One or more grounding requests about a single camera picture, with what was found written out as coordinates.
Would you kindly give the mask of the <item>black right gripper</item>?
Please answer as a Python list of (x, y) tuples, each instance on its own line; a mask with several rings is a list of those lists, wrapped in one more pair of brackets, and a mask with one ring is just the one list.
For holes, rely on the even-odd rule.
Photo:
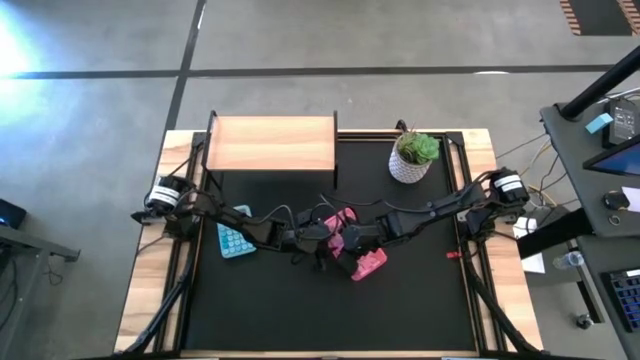
[(342, 230), (343, 248), (336, 258), (338, 265), (349, 275), (357, 273), (358, 258), (353, 253), (368, 253), (382, 248), (389, 238), (389, 231), (384, 225), (351, 224)]

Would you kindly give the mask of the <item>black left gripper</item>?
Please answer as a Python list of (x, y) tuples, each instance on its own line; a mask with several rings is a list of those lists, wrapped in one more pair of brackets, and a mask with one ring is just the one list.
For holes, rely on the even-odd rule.
[(333, 236), (333, 230), (319, 219), (312, 218), (312, 210), (307, 209), (296, 215), (295, 244), (301, 251), (315, 251), (313, 270), (325, 272), (330, 251), (317, 249), (321, 242)]

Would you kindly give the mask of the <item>pink translucent pencil box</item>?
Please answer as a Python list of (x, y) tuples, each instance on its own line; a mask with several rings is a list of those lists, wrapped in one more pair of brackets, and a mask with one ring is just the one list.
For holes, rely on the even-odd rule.
[[(328, 241), (328, 249), (336, 263), (339, 252), (344, 250), (341, 232), (347, 225), (355, 223), (357, 220), (356, 212), (347, 207), (340, 210), (337, 215), (331, 216), (324, 221), (333, 230), (333, 236)], [(359, 264), (357, 273), (353, 276), (347, 274), (353, 281), (364, 279), (387, 262), (387, 255), (382, 249), (370, 251), (366, 255), (357, 256), (357, 258)]]

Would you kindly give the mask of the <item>black table mat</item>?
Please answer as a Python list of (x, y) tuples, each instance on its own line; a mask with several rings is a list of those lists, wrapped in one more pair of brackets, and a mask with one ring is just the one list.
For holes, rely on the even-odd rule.
[[(224, 199), (264, 216), (279, 205), (293, 214), (331, 210), (320, 194), (353, 201), (367, 222), (390, 205), (416, 208), (451, 191), (449, 160), (441, 156), (418, 183), (389, 173), (388, 141), (338, 145), (338, 186), (323, 172), (225, 172)], [(475, 346), (463, 272), (447, 252), (457, 248), (452, 219), (428, 226), (387, 250), (387, 262), (353, 281), (336, 263), (313, 270), (312, 257), (259, 250), (221, 256), (217, 227), (203, 229), (190, 303), (188, 350), (224, 351), (469, 351)]]

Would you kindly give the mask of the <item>teal plate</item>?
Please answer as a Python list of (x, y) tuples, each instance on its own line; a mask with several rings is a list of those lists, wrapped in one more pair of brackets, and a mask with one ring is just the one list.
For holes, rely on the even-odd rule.
[(244, 236), (230, 227), (217, 224), (218, 243), (224, 259), (245, 256), (256, 251), (256, 247), (246, 241)]

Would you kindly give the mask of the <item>succulent in white patterned pot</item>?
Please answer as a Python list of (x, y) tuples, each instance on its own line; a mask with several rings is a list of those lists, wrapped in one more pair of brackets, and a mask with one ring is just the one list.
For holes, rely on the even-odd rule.
[(414, 184), (440, 157), (440, 141), (416, 131), (403, 132), (395, 141), (388, 162), (391, 176), (403, 184)]

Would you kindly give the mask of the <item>white paper sheet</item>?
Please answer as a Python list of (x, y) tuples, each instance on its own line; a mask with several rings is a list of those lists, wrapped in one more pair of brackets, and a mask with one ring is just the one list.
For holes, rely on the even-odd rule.
[(627, 210), (640, 213), (640, 188), (623, 187), (622, 192), (629, 202)]
[(525, 272), (534, 274), (545, 274), (544, 257), (542, 253), (529, 256), (521, 260), (522, 268)]

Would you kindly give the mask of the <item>clear water bottle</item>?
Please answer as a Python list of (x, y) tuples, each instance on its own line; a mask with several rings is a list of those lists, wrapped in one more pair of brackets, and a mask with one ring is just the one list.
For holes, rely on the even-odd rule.
[(569, 251), (553, 259), (553, 266), (558, 270), (580, 267), (584, 264), (584, 257), (579, 250)]

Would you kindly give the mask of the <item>black side desk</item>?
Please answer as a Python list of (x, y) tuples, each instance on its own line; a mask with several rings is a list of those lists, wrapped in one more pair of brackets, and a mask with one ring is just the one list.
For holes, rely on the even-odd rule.
[(587, 168), (604, 154), (600, 139), (586, 124), (601, 111), (593, 105), (583, 114), (565, 118), (562, 105), (543, 108), (542, 122), (573, 185), (581, 207), (518, 241), (521, 258), (574, 239), (609, 314), (628, 360), (640, 360), (640, 332), (628, 332), (617, 315), (613, 297), (603, 282), (607, 272), (640, 270), (640, 213), (606, 208), (602, 196), (624, 187), (640, 190), (640, 175), (617, 175)]

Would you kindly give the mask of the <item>black keyboard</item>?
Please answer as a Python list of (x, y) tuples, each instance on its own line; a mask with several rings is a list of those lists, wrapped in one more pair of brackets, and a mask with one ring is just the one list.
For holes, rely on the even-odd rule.
[(603, 272), (601, 279), (625, 331), (640, 332), (640, 268)]

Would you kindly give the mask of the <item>blue sticky pad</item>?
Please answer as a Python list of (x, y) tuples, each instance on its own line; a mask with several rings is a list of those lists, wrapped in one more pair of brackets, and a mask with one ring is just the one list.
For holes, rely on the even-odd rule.
[(585, 129), (590, 134), (595, 134), (604, 128), (606, 128), (610, 123), (613, 122), (613, 118), (608, 113), (601, 113), (597, 115), (594, 119), (592, 119), (586, 126)]

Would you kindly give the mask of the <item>tablet screen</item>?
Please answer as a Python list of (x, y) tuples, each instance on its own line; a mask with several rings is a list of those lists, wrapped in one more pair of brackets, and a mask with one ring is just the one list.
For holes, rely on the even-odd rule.
[(583, 168), (622, 176), (640, 176), (640, 135), (585, 161)]

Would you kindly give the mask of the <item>grey side desk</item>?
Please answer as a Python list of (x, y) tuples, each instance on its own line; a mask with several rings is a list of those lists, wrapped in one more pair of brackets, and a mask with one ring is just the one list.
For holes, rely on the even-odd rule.
[(51, 256), (78, 260), (81, 251), (0, 225), (0, 360), (9, 360), (23, 332), (34, 291)]

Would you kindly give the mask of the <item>black power adapter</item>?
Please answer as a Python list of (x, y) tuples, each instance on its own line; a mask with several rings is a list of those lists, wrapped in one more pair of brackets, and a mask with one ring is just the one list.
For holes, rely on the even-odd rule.
[(640, 107), (625, 98), (613, 99), (605, 106), (612, 121), (602, 135), (604, 148), (611, 148), (640, 134)]

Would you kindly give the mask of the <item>black pole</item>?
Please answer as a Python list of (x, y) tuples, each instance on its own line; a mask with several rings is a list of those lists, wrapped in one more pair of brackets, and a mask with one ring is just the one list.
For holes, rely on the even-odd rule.
[(567, 121), (576, 122), (578, 115), (639, 69), (640, 45), (606, 71), (577, 97), (563, 106), (559, 110), (560, 115)]

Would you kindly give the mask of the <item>black device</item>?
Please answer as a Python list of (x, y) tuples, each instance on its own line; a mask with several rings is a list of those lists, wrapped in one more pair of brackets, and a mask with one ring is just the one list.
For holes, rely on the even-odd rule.
[(27, 216), (27, 211), (20, 206), (0, 199), (0, 226), (19, 229)]

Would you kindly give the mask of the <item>red striped floor mat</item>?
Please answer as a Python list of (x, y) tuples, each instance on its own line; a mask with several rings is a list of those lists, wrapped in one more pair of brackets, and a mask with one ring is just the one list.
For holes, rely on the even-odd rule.
[(559, 0), (576, 36), (640, 36), (640, 0)]

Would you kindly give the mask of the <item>wooden shelf with black frame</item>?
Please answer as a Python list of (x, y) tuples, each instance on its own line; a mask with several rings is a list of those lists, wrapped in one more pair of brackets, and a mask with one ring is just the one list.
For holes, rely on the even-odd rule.
[(338, 114), (210, 112), (202, 167), (211, 171), (319, 171), (338, 186)]

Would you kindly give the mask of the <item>black aluminium rig frame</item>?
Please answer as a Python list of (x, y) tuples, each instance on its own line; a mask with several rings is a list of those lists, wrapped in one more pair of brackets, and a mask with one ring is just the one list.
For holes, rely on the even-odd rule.
[[(495, 165), (495, 154), (489, 133), (485, 129), (447, 129), (453, 153), (452, 166), (455, 178), (460, 180), (465, 171), (477, 175)], [(164, 175), (186, 160), (193, 145), (200, 139), (199, 130), (169, 130), (165, 133), (157, 162), (156, 172)], [(536, 348), (543, 342), (534, 313), (525, 272), (518, 257), (517, 247), (510, 240), (510, 230), (500, 225), (474, 262), (475, 270), (492, 286), (496, 299), (523, 337)], [(170, 288), (186, 266), (189, 254), (198, 254), (199, 244), (172, 243), (163, 240), (147, 255), (135, 258), (132, 277), (116, 337), (115, 351), (123, 351), (132, 345), (142, 333), (154, 310), (160, 307)], [(186, 350), (183, 343), (187, 335), (190, 296), (181, 295), (171, 306), (166, 320), (152, 339), (144, 354), (167, 355), (172, 359), (239, 359), (241, 351)], [(275, 351), (273, 357), (320, 358), (322, 360), (347, 359), (430, 359), (443, 357), (476, 358), (478, 350), (430, 350), (430, 351)]]

